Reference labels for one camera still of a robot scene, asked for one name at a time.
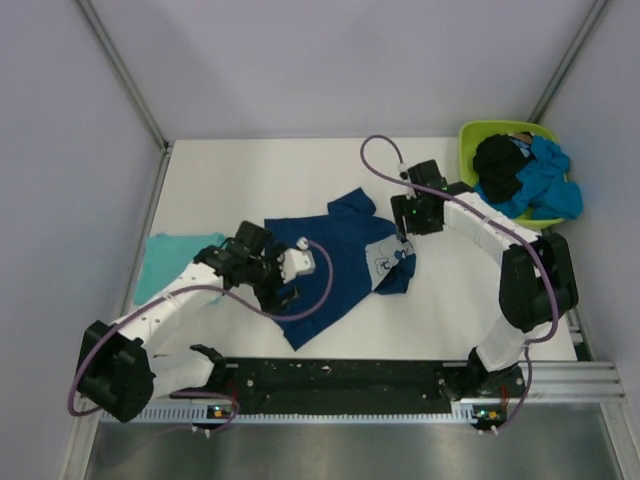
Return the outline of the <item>dark blue printed t-shirt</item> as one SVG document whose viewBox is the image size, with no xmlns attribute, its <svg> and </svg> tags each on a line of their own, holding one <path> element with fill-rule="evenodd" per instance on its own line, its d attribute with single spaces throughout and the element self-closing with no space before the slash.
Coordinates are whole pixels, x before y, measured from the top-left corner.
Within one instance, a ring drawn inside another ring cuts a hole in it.
<svg viewBox="0 0 640 480">
<path fill-rule="evenodd" d="M 327 204 L 324 215 L 266 219 L 277 243 L 288 246 L 301 237 L 322 246 L 333 264 L 333 282 L 324 304 L 313 314 L 281 322 L 284 337 L 298 350 L 338 322 L 371 293 L 404 294 L 417 263 L 413 245 L 397 236 L 391 221 L 361 188 Z"/>
</svg>

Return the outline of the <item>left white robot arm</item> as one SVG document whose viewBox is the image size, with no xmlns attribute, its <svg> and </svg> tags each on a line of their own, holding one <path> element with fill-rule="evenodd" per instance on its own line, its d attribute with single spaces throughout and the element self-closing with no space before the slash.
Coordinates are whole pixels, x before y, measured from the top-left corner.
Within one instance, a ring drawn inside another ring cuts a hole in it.
<svg viewBox="0 0 640 480">
<path fill-rule="evenodd" d="M 232 297 L 239 286 L 252 288 L 255 311 L 283 317 L 298 292 L 293 283 L 315 270 L 312 243 L 288 243 L 248 221 L 235 235 L 196 250 L 134 311 L 109 323 L 97 320 L 84 332 L 68 411 L 81 415 L 75 397 L 125 423 L 158 398 L 185 390 L 216 396 L 226 387 L 225 359 L 213 347 L 194 344 L 173 354 L 160 348 L 204 306 Z"/>
</svg>

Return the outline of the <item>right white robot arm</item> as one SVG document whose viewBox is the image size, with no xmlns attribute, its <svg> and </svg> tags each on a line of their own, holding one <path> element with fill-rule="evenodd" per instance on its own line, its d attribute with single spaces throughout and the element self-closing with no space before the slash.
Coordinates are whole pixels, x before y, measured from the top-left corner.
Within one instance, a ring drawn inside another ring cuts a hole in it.
<svg viewBox="0 0 640 480">
<path fill-rule="evenodd" d="M 453 400 L 487 396 L 517 366 L 534 339 L 552 332 L 578 301 L 567 241 L 559 234 L 527 229 L 487 203 L 463 182 L 448 183 L 428 160 L 398 165 L 411 189 L 391 199 L 397 231 L 428 235 L 452 229 L 473 241 L 500 268 L 500 315 L 485 338 L 468 355 L 461 373 L 447 379 L 444 393 Z"/>
</svg>

